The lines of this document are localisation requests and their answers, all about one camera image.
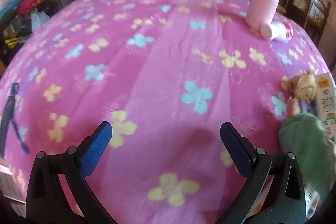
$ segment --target blue gripper pad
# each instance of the blue gripper pad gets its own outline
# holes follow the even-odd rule
[[[112,126],[102,122],[90,137],[78,146],[79,174],[82,179],[93,173],[106,146],[112,138]]]

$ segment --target cardboard box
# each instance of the cardboard box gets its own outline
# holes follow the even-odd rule
[[[336,105],[334,80],[330,73],[315,76],[317,114],[328,131],[328,137],[336,141]]]

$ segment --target pink bottle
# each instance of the pink bottle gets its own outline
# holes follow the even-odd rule
[[[277,10],[279,0],[251,0],[245,21],[260,30],[262,25],[270,24]]]

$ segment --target white bottle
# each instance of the white bottle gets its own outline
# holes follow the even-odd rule
[[[272,22],[262,25],[260,33],[266,40],[290,40],[293,37],[293,28],[288,23]]]

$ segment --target metal screw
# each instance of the metal screw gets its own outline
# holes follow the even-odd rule
[[[289,152],[289,153],[288,153],[288,156],[289,156],[292,160],[295,159],[295,154],[292,153],[292,152]]]
[[[44,152],[43,151],[40,151],[37,153],[37,157],[38,158],[42,158],[44,156]]]
[[[257,148],[257,153],[260,154],[260,155],[263,155],[263,154],[265,154],[265,149],[259,147],[259,148]]]
[[[75,152],[76,152],[76,147],[74,147],[74,146],[71,146],[71,147],[69,147],[69,148],[68,148],[68,150],[67,150],[67,151],[68,151],[68,153],[69,153],[69,154],[73,154],[73,153],[75,153]]]

